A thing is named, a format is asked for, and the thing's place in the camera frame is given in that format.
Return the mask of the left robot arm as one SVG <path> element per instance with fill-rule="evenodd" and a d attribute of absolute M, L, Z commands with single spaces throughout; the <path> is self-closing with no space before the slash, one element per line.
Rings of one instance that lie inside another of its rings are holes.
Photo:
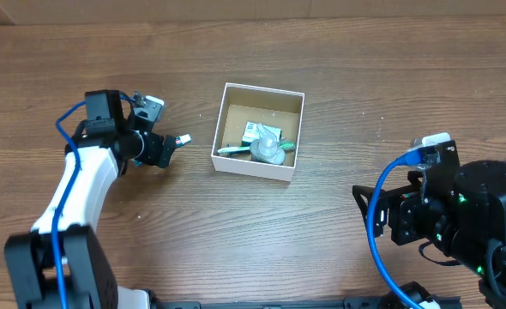
<path fill-rule="evenodd" d="M 18 307 L 158 308 L 148 289 L 124 288 L 96 236 L 106 195 L 130 161 L 166 168 L 189 138 L 160 136 L 153 128 L 166 103 L 151 95 L 120 90 L 85 94 L 71 107 L 87 116 L 73 134 L 60 117 L 66 141 L 63 176 L 42 216 L 27 233 L 9 236 L 4 257 Z"/>

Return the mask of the teal toothpaste tube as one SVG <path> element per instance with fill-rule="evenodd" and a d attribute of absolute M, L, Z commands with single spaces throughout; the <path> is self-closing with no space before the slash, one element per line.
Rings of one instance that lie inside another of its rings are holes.
<path fill-rule="evenodd" d="M 177 148 L 181 148 L 189 142 L 191 142 L 190 134 L 185 134 L 185 135 L 176 137 L 176 147 Z"/>

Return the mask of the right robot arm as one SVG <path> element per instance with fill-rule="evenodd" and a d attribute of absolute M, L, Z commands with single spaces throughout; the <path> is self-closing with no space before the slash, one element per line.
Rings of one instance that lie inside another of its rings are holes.
<path fill-rule="evenodd" d="M 416 282 L 398 286 L 385 268 L 376 238 L 385 227 L 406 245 L 435 246 L 446 267 L 465 266 L 479 277 L 492 308 L 506 308 L 506 161 L 461 164 L 448 135 L 427 136 L 385 167 L 373 187 L 355 185 L 375 265 L 389 286 L 380 308 L 452 308 Z"/>

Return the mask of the green white soap packet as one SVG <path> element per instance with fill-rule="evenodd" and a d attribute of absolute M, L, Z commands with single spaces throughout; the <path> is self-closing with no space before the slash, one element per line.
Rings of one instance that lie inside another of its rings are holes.
<path fill-rule="evenodd" d="M 258 123 L 248 122 L 245 126 L 244 133 L 241 138 L 242 146 L 249 146 L 254 140 L 260 138 L 259 130 L 257 129 Z M 269 125 L 263 126 L 267 131 L 273 133 L 279 141 L 282 137 L 282 130 L 279 127 Z"/>

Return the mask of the green white toothbrush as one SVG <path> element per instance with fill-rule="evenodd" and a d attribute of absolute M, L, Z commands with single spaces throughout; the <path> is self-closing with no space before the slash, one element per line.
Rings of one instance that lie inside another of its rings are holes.
<path fill-rule="evenodd" d="M 294 142 L 281 142 L 280 147 L 284 151 L 291 151 L 296 148 L 296 144 Z M 217 150 L 218 154 L 233 154 L 233 153 L 240 153 L 240 152 L 249 152 L 250 146 L 232 146 L 232 147 L 225 147 L 220 148 Z"/>

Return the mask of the clear pump soap bottle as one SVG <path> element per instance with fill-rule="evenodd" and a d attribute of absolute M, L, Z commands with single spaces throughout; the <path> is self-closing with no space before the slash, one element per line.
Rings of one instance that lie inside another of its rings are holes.
<path fill-rule="evenodd" d="M 286 158 L 277 136 L 263 124 L 256 125 L 258 138 L 250 143 L 251 159 L 256 162 L 281 166 Z"/>

